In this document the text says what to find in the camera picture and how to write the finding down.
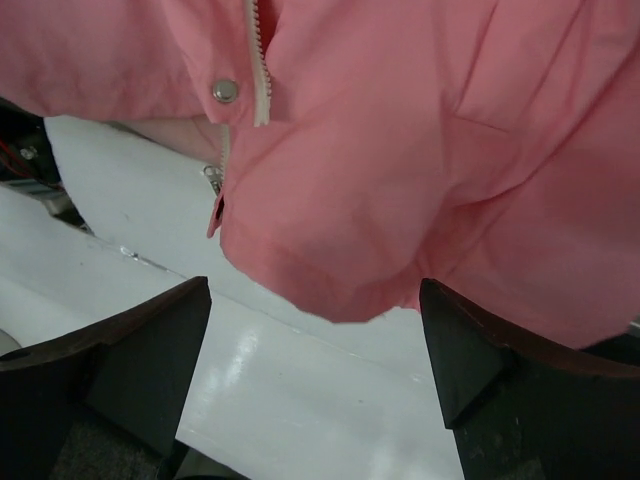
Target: jacket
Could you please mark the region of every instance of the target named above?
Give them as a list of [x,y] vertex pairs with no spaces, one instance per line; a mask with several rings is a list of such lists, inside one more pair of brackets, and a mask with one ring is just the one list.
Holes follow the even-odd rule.
[[640,314],[636,0],[4,3],[0,95],[204,125],[209,234],[304,311],[429,277],[575,348]]

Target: snap button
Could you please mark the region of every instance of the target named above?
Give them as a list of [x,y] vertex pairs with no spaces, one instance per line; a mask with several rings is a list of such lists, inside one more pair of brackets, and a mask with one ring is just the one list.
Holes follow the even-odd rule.
[[231,103],[238,98],[238,85],[233,80],[218,80],[213,86],[213,98],[220,103]]

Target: pink jacket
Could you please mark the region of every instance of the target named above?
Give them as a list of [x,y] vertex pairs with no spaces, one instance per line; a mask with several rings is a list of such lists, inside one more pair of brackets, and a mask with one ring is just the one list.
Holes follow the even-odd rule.
[[197,124],[210,233],[302,310],[434,277],[572,347],[640,314],[638,0],[2,2],[0,95]]

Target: jacket pocket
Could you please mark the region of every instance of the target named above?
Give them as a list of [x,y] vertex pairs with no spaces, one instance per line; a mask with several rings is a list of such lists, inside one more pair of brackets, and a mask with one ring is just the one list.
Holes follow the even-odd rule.
[[454,113],[510,131],[533,101],[582,0],[498,1]]

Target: white panel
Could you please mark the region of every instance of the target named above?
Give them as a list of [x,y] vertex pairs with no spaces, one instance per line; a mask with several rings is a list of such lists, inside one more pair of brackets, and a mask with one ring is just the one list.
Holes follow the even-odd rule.
[[365,325],[303,314],[206,239],[214,195],[202,164],[91,122],[61,117],[47,130],[99,237],[209,277],[214,306],[180,439],[255,480],[462,478],[415,312]]

